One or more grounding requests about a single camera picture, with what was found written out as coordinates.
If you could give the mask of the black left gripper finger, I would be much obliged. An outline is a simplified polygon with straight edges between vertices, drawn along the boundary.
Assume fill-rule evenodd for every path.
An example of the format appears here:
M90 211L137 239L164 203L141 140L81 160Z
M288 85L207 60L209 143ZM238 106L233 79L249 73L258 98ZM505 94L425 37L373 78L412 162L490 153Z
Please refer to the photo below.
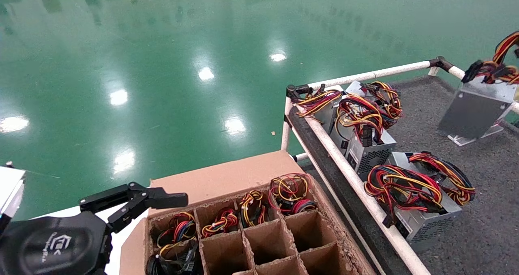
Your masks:
M146 188L131 182L83 198L79 207L80 212L98 213L121 205L107 221L109 230L118 234L149 208L162 210L186 207L188 204L189 196L186 193L167 193L162 187Z

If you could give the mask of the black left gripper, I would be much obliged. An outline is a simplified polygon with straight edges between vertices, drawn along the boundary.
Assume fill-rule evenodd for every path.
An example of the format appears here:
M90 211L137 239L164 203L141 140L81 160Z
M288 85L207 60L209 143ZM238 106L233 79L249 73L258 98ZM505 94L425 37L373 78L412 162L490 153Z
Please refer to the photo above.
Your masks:
M98 216L41 217L10 223L1 235L2 275L103 275L112 251Z

